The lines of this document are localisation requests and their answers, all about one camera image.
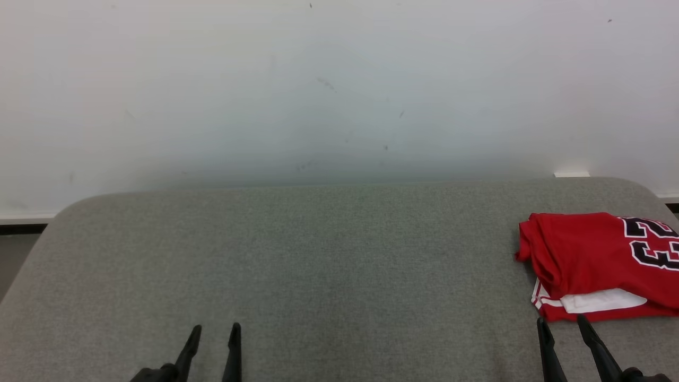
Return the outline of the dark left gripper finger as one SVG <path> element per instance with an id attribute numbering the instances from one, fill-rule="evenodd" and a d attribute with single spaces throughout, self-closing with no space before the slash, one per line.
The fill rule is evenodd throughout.
<path id="1" fill-rule="evenodd" d="M 241 326 L 233 323 L 228 340 L 228 357 L 221 382 L 242 382 Z"/>
<path id="2" fill-rule="evenodd" d="M 179 353 L 175 362 L 174 382 L 187 382 L 194 356 L 197 354 L 199 341 L 201 340 L 202 326 L 196 325 L 191 331 L 184 348 Z"/>

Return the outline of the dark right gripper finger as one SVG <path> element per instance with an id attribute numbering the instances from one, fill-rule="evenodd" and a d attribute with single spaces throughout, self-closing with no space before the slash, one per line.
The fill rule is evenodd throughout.
<path id="1" fill-rule="evenodd" d="M 537 319 L 537 333 L 540 343 L 541 363 L 544 382 L 568 382 L 554 350 L 554 337 L 546 320 Z"/>
<path id="2" fill-rule="evenodd" d="M 622 370 L 584 315 L 577 316 L 577 324 L 584 343 L 590 349 L 601 382 L 622 382 Z"/>

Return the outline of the red garment with number print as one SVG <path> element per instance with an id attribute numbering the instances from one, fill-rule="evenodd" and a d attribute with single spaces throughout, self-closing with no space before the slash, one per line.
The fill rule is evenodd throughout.
<path id="1" fill-rule="evenodd" d="M 533 213 L 516 260 L 536 274 L 532 304 L 548 322 L 679 316 L 679 232 L 608 213 Z"/>

